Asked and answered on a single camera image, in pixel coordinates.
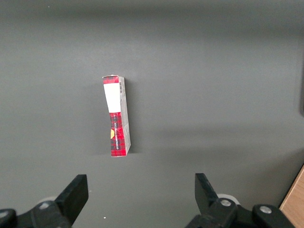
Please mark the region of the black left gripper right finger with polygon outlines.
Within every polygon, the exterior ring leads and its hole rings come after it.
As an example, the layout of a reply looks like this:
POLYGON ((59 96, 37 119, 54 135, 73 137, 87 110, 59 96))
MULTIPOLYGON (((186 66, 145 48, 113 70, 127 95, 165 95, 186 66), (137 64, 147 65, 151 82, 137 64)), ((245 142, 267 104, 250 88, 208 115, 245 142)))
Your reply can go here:
POLYGON ((195 200, 200 214, 188 228, 251 228, 251 212, 228 198, 220 198, 204 173, 195 174, 195 200))

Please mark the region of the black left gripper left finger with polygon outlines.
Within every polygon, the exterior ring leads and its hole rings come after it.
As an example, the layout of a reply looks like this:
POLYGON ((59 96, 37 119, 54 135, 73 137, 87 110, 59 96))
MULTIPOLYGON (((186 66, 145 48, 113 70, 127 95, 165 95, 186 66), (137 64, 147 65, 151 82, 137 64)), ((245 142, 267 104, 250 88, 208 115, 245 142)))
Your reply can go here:
POLYGON ((54 199, 17 216, 18 228, 70 228, 88 200, 87 175, 77 175, 54 199))

